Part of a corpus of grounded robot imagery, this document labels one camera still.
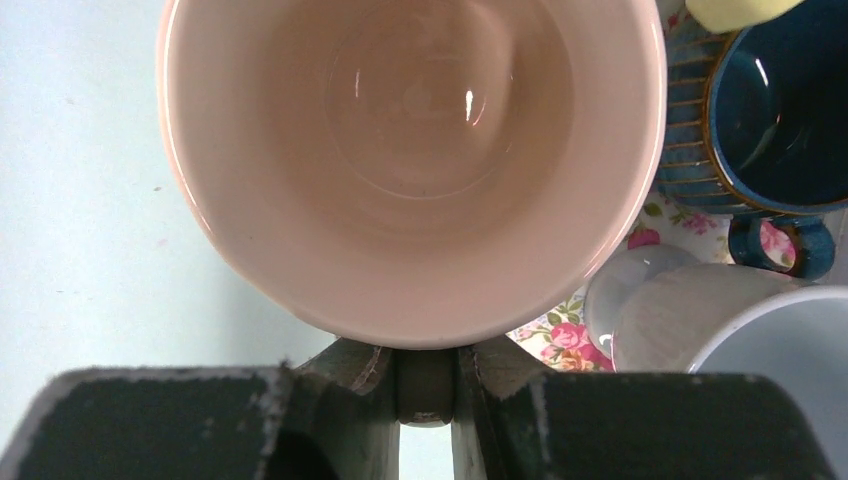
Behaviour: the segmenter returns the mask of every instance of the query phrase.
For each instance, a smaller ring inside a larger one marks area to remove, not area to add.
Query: pink mug
[[[654,0],[169,0],[168,158],[295,316],[408,349],[503,334],[613,252],[665,124]]]

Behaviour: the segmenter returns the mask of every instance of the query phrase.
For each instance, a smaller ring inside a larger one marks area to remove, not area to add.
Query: blue mug
[[[733,215],[740,264],[816,279],[833,266],[821,215],[848,206],[848,1],[806,0],[739,32],[692,19],[667,41],[668,109],[657,187]],[[760,242],[764,220],[796,250],[788,271]]]

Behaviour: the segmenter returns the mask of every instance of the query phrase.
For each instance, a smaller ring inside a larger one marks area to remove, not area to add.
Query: floral tablecloth
[[[665,33],[687,15],[683,0],[657,0]],[[727,250],[729,219],[712,217],[678,206],[659,193],[651,193],[639,218],[619,251],[642,245],[668,244],[688,250],[705,262],[730,263]],[[763,248],[776,262],[791,266],[795,250],[785,234],[767,223],[760,231]],[[545,316],[507,335],[533,356],[558,370],[607,371],[612,363],[592,345],[583,325],[586,288],[559,304]]]

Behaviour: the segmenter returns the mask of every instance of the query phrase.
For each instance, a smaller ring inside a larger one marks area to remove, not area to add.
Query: mug handle
[[[795,264],[787,269],[769,258],[760,241],[763,219],[734,218],[730,222],[727,246],[733,261],[806,280],[823,277],[833,267],[836,245],[820,217],[773,219],[771,224],[785,233],[795,247]]]

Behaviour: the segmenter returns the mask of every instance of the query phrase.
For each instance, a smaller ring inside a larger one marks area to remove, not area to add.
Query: yellow object
[[[692,17],[713,33],[724,33],[767,22],[803,0],[686,0]]]

